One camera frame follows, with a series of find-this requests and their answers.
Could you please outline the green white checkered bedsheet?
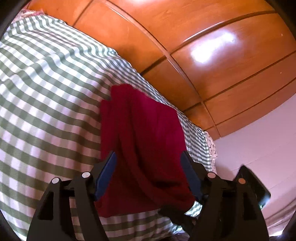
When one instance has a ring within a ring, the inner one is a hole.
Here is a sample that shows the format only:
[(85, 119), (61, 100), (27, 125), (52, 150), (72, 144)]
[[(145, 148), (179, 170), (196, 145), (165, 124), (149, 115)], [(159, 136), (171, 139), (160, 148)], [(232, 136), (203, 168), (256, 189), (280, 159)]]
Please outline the green white checkered bedsheet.
[[(28, 240), (53, 178), (72, 180), (107, 158), (101, 158), (100, 105), (121, 84), (173, 108), (185, 151), (212, 170), (204, 131), (114, 49), (46, 15), (21, 18), (7, 28), (1, 39), (1, 212), (20, 240)], [(70, 208), (76, 240), (84, 240), (73, 198)], [(109, 240), (177, 240), (187, 234), (159, 210), (98, 215)]]

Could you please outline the dark red garment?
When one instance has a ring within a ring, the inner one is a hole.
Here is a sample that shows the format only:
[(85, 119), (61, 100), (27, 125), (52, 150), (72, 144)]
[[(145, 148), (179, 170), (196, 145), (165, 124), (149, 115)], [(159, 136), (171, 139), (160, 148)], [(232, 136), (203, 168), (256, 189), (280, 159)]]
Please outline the dark red garment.
[(186, 150), (177, 112), (128, 84), (114, 85), (100, 105), (101, 158), (116, 154), (104, 195), (95, 202), (102, 217), (162, 207), (188, 211), (194, 196), (182, 170)]

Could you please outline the orange wooden wardrobe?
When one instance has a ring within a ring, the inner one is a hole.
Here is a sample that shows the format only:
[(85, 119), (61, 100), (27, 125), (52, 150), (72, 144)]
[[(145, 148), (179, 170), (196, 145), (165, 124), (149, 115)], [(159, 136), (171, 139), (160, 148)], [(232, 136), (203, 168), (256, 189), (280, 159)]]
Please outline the orange wooden wardrobe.
[(115, 49), (217, 139), (295, 94), (295, 29), (273, 1), (31, 1)]

